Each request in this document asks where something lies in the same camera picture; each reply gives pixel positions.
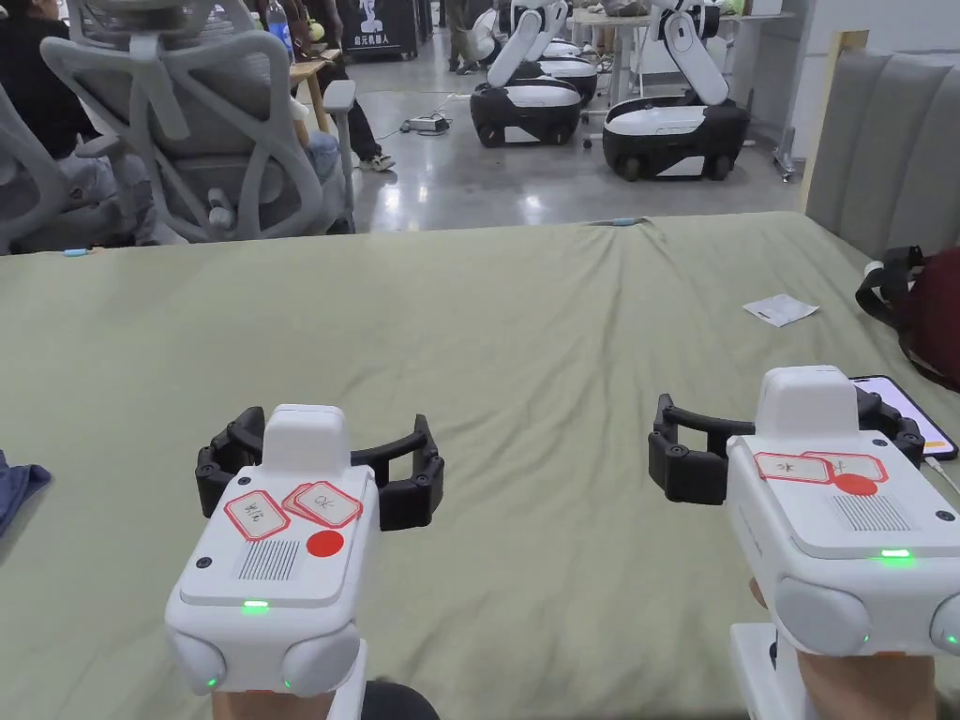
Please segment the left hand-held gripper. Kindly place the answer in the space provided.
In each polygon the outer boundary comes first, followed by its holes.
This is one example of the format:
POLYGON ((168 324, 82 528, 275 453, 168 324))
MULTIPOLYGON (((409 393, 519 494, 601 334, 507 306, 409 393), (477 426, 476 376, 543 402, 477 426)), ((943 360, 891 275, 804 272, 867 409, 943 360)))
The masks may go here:
POLYGON ((264 408, 250 407, 199 450, 196 484, 209 519, 164 617, 188 686, 328 694, 331 718, 359 718, 368 646, 356 610, 378 491, 384 532, 428 526, 443 500, 444 459, 427 417, 350 457, 341 409, 280 405, 266 423, 264 408), (391 480, 390 464, 405 456, 410 476, 391 480))

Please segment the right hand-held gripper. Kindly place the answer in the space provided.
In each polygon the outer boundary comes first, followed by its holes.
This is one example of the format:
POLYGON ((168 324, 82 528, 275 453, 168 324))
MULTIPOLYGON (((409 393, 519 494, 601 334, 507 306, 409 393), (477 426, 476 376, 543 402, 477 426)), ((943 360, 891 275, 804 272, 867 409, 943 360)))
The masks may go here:
POLYGON ((799 653, 957 654, 958 512, 923 463, 917 422, 835 367, 768 371, 755 424, 659 396, 648 475, 671 502, 726 501, 770 612, 730 629, 751 718, 817 717, 799 653))

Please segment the person's left hand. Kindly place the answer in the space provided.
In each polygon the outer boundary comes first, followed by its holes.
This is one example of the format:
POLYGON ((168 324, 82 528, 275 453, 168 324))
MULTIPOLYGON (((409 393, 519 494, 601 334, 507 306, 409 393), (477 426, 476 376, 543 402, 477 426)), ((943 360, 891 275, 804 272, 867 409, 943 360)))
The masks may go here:
POLYGON ((335 693, 315 697, 292 694, 225 693, 211 695, 213 719, 326 719, 335 693))

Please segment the person's right hand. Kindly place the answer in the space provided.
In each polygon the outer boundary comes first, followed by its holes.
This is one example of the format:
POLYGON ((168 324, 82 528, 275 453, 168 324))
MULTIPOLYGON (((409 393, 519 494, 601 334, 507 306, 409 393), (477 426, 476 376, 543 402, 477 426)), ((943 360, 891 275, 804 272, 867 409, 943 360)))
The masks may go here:
POLYGON ((936 719, 935 659, 804 652, 771 623, 732 626, 731 654, 752 719, 936 719))

